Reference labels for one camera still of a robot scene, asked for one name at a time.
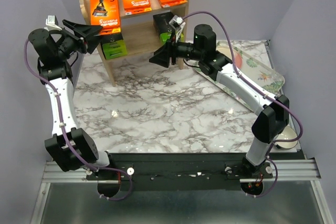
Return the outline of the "black green razor box front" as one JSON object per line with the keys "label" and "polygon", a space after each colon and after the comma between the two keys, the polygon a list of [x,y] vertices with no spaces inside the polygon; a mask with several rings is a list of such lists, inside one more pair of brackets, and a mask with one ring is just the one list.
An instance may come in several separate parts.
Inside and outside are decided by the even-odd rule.
{"label": "black green razor box front", "polygon": [[128,54],[121,33],[103,35],[101,37],[101,48],[106,60],[119,58]]}

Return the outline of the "black green razor box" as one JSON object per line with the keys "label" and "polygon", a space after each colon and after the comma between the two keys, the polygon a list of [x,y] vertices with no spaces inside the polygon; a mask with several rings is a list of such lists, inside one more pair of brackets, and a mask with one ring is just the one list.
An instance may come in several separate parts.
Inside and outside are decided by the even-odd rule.
{"label": "black green razor box", "polygon": [[103,35],[101,37],[101,48],[106,60],[119,58],[128,54],[121,33]]}
{"label": "black green razor box", "polygon": [[165,12],[153,15],[153,25],[159,37],[161,45],[166,43],[166,40],[170,38],[173,31],[169,21],[173,18],[172,12]]}

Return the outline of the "light wooden two-tier shelf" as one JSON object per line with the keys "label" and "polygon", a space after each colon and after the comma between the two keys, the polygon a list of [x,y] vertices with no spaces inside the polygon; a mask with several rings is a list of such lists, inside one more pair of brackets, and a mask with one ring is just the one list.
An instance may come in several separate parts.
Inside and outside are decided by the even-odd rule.
{"label": "light wooden two-tier shelf", "polygon": [[[188,14],[189,8],[189,3],[163,8],[158,0],[150,0],[152,8],[150,12],[126,15],[122,0],[118,0],[118,2],[121,18],[121,34],[125,41],[128,54],[126,56],[107,60],[103,55],[102,48],[100,46],[98,47],[98,53],[106,69],[109,80],[114,87],[116,86],[116,81],[114,77],[113,64],[117,60],[151,53],[161,46],[161,42],[153,26],[152,16],[167,11],[171,11],[173,14],[178,16],[185,16]],[[89,0],[79,0],[79,4],[83,18],[86,24],[89,25]]]}

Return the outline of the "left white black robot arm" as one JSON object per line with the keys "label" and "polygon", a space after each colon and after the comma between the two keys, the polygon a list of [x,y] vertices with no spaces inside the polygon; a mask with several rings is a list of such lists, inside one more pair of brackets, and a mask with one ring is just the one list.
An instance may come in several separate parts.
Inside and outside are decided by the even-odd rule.
{"label": "left white black robot arm", "polygon": [[32,44],[38,54],[37,69],[28,70],[46,88],[52,109],[51,138],[45,140],[45,149],[64,171],[87,168],[104,179],[116,175],[116,166],[106,152],[100,152],[94,140],[79,127],[73,102],[73,74],[69,58],[74,53],[91,54],[101,42],[99,25],[83,25],[46,18],[46,26],[33,30],[26,44]]}

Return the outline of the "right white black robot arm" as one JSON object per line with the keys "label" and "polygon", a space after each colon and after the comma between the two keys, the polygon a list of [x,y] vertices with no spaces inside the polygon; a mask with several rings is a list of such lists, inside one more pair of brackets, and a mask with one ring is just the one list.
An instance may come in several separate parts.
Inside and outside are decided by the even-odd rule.
{"label": "right white black robot arm", "polygon": [[254,135],[250,149],[243,158],[241,171],[249,178],[259,174],[274,139],[289,123],[289,99],[266,93],[261,87],[235,72],[233,61],[216,49],[216,34],[209,25],[194,28],[192,43],[180,42],[172,34],[149,59],[161,67],[176,64],[178,58],[196,60],[203,74],[223,84],[238,95],[257,115],[251,131]]}

